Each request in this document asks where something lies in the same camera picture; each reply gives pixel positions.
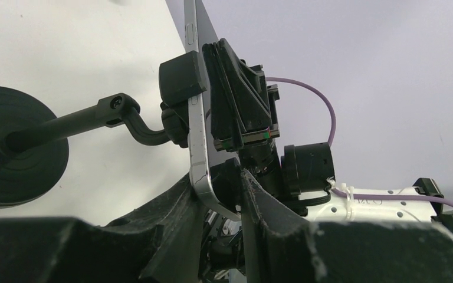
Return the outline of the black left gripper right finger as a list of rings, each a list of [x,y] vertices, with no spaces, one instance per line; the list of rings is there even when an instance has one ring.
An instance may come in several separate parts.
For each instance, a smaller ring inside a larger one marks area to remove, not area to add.
[[[248,282],[453,282],[453,234],[419,222],[310,222],[241,178]]]

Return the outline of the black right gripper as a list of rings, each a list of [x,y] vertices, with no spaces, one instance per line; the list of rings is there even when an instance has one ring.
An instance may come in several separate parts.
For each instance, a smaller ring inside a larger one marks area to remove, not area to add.
[[[335,176],[327,142],[288,145],[278,154],[280,135],[276,85],[267,85],[262,65],[249,66],[222,38],[202,46],[211,101],[211,134],[217,152],[234,153],[219,165],[220,195],[238,205],[241,170],[249,171],[268,192],[291,208],[315,206],[330,199],[301,200],[304,192],[329,190]]]

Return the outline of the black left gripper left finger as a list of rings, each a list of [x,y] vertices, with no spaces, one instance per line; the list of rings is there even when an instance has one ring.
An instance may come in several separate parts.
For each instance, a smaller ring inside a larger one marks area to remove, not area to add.
[[[0,282],[198,282],[206,211],[183,177],[106,226],[0,218]]]

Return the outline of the silver-edged black phone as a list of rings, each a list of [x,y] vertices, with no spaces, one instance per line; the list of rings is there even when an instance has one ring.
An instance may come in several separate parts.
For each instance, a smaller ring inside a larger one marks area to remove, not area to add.
[[[191,184],[202,203],[220,215],[239,221],[236,205],[227,203],[220,195],[219,165],[234,158],[234,153],[217,152],[211,134],[211,86],[206,72],[202,46],[214,43],[218,36],[212,26],[202,1],[184,1],[185,51],[198,53],[198,67],[205,81],[206,90],[188,100]]]

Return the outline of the black round-base phone stand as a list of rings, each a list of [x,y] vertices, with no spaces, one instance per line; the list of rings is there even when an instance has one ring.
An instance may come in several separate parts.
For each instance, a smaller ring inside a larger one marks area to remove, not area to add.
[[[68,138],[124,125],[145,146],[187,146],[188,99],[206,90],[199,54],[189,51],[159,67],[162,130],[150,129],[131,96],[118,93],[96,105],[57,117],[22,91],[0,86],[0,209],[31,202],[61,179],[69,158]]]

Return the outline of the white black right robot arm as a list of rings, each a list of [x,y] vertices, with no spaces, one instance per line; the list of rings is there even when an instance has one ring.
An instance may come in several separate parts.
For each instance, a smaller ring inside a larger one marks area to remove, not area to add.
[[[275,103],[281,78],[266,77],[262,66],[249,66],[227,40],[202,46],[211,86],[211,134],[215,150],[237,154],[271,196],[310,221],[439,222],[453,230],[453,202],[427,178],[396,190],[366,190],[337,183],[331,145],[336,115],[326,142],[288,145],[279,156]]]

